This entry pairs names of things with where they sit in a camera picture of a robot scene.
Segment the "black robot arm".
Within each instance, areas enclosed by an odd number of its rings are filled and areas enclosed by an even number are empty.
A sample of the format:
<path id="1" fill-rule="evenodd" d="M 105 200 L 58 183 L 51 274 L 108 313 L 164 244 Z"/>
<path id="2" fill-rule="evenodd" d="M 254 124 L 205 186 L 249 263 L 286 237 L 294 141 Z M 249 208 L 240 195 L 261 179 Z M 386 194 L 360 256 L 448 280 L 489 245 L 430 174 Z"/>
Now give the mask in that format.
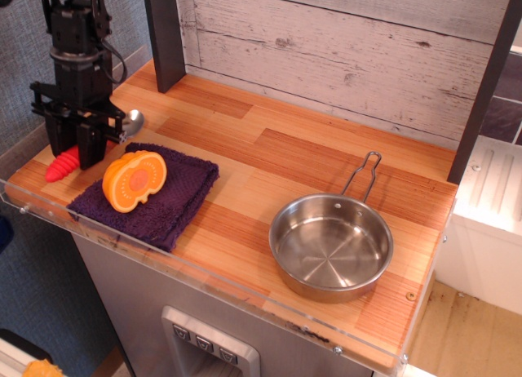
<path id="1" fill-rule="evenodd" d="M 53 154 L 76 148 L 86 170 L 104 159 L 108 142 L 127 137 L 126 115 L 111 101 L 123 81 L 113 76 L 117 52 L 106 40 L 112 17 L 104 0 L 42 0 L 42 7 L 55 81 L 31 84 L 33 112 L 45 119 Z"/>

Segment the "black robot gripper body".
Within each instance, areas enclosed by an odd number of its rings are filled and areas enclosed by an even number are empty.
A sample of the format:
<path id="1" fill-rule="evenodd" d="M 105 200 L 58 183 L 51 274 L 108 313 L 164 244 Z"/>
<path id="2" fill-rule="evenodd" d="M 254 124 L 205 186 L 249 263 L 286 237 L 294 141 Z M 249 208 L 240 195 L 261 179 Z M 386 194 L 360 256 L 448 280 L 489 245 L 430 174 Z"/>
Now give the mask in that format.
<path id="1" fill-rule="evenodd" d="M 110 97 L 113 86 L 126 79 L 113 76 L 113 56 L 110 46 L 97 46 L 89 54 L 74 54 L 51 48 L 55 66 L 55 82 L 33 82 L 33 112 L 44 117 L 46 114 L 73 117 L 77 126 L 85 123 L 99 128 L 107 140 L 122 143 L 126 133 L 122 129 L 125 114 Z"/>

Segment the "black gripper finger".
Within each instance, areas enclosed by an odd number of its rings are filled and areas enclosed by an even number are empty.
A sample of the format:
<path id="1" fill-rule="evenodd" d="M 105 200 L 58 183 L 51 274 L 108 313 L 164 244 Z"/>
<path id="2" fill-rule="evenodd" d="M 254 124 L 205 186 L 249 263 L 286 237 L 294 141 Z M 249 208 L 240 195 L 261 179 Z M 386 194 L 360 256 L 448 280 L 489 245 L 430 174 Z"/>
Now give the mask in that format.
<path id="1" fill-rule="evenodd" d="M 85 123 L 77 127 L 77 146 L 82 170 L 86 170 L 104 159 L 107 139 L 104 133 Z"/>
<path id="2" fill-rule="evenodd" d="M 46 114 L 44 118 L 47 137 L 54 156 L 59 156 L 77 146 L 77 120 L 75 118 L 49 114 Z"/>

